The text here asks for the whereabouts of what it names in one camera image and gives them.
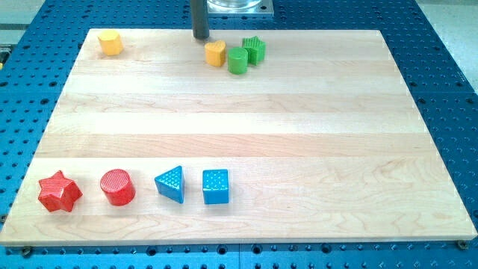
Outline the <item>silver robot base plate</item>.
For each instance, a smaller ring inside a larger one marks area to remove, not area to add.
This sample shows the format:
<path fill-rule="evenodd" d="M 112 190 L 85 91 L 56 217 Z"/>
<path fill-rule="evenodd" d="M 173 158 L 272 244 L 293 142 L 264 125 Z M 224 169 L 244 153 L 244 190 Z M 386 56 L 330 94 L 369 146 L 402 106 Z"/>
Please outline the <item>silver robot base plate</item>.
<path fill-rule="evenodd" d="M 219 16 L 265 16 L 274 14 L 273 0 L 207 0 L 208 12 Z"/>

